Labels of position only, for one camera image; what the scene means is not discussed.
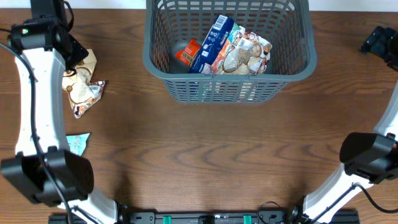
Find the orange yellow pasta packet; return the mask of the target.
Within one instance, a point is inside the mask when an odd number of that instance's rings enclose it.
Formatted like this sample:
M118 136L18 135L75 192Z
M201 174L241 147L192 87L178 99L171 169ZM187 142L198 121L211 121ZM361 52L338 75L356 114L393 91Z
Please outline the orange yellow pasta packet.
M188 45L183 50L178 51L175 56L185 65L191 67L200 49L201 45L198 44L195 39L192 39Z

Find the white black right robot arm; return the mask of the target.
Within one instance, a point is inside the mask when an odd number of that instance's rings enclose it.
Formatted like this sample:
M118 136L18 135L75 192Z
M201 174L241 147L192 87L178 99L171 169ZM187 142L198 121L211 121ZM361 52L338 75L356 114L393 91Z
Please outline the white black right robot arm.
M294 207L290 223L330 223L358 193L397 178L397 92L372 133L351 133L340 149L340 164L316 191Z

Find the beige brown Pan snack bag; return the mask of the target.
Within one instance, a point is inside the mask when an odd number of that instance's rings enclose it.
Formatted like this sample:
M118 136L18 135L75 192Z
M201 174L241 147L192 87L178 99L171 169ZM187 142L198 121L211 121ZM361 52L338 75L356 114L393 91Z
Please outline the beige brown Pan snack bag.
M257 75L265 73L272 44L237 24L211 65L216 75Z

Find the light blue wipes packet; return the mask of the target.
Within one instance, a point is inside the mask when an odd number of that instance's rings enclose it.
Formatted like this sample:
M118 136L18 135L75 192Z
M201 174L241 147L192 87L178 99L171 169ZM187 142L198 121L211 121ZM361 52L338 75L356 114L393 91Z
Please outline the light blue wipes packet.
M67 142L70 146L70 151L78 156L82 156L88 142L90 133L68 135Z

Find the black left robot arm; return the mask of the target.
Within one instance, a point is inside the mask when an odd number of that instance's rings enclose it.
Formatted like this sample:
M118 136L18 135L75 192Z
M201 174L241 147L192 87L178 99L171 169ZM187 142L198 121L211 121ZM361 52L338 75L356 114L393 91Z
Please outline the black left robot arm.
M118 204L95 188L89 160L71 152L65 134L63 75L88 55L70 33L73 11L60 0L32 1L30 10L3 46L19 72L21 125L1 173L29 202L64 209L65 223L119 223Z

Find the colourful Kleenex tissue multipack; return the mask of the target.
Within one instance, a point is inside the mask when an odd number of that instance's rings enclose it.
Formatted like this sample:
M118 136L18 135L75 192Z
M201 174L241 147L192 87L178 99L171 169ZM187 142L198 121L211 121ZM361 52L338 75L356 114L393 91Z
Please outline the colourful Kleenex tissue multipack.
M219 15L208 31L189 73L211 73L211 65L225 45L234 26L230 17Z

